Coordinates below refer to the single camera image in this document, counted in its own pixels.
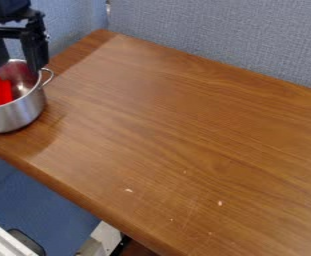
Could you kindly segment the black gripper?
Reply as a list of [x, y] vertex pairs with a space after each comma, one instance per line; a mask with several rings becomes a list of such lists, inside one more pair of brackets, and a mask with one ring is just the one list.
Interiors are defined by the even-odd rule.
[[20, 39], [29, 70], [37, 73], [48, 64], [45, 14], [32, 8], [31, 0], [0, 0], [0, 67], [9, 60], [4, 40]]

